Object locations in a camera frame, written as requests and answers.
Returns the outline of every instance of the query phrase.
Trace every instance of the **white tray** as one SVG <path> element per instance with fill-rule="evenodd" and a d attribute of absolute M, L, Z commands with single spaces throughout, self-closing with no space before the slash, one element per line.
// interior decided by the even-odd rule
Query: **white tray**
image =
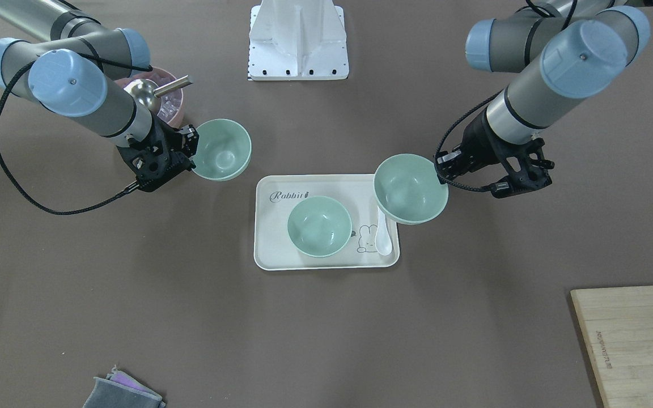
<path fill-rule="evenodd" d="M 267 176 L 256 186 L 253 259 L 266 271 L 295 269 L 386 268 L 400 258 L 397 223 L 387 219 L 392 253 L 381 256 L 374 248 L 376 199 L 374 174 Z M 340 201 L 352 217 L 352 238 L 333 256 L 313 258 L 299 252 L 287 234 L 292 209 L 306 197 L 328 196 Z"/>

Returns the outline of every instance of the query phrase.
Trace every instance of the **ladle handle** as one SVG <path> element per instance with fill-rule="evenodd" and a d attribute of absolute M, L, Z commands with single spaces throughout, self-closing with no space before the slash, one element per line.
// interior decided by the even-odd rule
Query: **ladle handle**
<path fill-rule="evenodd" d="M 172 92 L 174 90 L 179 90 L 180 88 L 189 86 L 191 83 L 192 82 L 190 80 L 190 75 L 185 75 L 183 78 L 178 78 L 171 83 L 166 83 L 163 86 L 158 86 L 158 88 L 153 91 L 153 95 L 155 95 L 156 98 L 160 98 L 166 93 Z"/>

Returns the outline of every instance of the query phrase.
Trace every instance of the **towel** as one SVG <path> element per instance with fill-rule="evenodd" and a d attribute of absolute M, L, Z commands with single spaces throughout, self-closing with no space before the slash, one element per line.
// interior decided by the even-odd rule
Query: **towel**
<path fill-rule="evenodd" d="M 106 378 L 94 380 L 95 388 L 82 408 L 166 408 L 163 397 L 117 367 Z"/>

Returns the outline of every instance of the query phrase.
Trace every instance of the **mint green bowl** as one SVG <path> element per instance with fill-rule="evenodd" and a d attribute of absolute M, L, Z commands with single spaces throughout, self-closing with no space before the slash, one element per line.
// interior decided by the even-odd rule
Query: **mint green bowl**
<path fill-rule="evenodd" d="M 251 137 L 238 122 L 213 119 L 196 129 L 198 149 L 191 158 L 193 172 L 213 181 L 228 181 L 251 162 Z"/>
<path fill-rule="evenodd" d="M 315 258 L 332 256 L 347 245 L 352 236 L 352 217 L 341 202 L 324 196 L 299 202 L 287 222 L 294 246 Z"/>
<path fill-rule="evenodd" d="M 448 203 L 448 186 L 440 184 L 435 166 L 405 153 L 383 161 L 374 172 L 374 195 L 384 215 L 415 225 L 440 215 Z"/>

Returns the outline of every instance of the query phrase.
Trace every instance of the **gray cloth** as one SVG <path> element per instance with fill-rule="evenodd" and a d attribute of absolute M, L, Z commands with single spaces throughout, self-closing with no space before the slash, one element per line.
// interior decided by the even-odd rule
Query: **gray cloth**
<path fill-rule="evenodd" d="M 163 397 L 95 377 L 95 388 L 83 408 L 165 408 Z"/>

